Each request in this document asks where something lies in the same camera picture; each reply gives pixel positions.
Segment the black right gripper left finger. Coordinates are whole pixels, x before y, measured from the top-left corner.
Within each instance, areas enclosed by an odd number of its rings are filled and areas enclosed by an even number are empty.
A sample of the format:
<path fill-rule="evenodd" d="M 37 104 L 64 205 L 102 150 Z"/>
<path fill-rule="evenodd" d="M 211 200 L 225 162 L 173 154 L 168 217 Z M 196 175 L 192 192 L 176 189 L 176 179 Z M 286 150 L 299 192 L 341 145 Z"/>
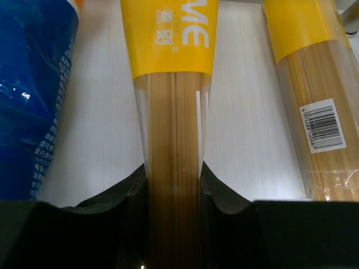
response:
<path fill-rule="evenodd" d="M 2 268 L 140 268 L 147 238 L 144 166 L 75 207 L 1 202 Z"/>

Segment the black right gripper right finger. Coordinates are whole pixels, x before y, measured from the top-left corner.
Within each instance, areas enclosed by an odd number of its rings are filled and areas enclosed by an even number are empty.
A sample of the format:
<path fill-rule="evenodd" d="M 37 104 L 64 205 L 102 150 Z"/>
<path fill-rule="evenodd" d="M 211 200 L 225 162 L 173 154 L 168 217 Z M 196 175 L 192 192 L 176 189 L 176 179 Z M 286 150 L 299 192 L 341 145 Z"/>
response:
<path fill-rule="evenodd" d="M 249 201 L 204 164 L 202 268 L 357 268 L 355 202 Z"/>

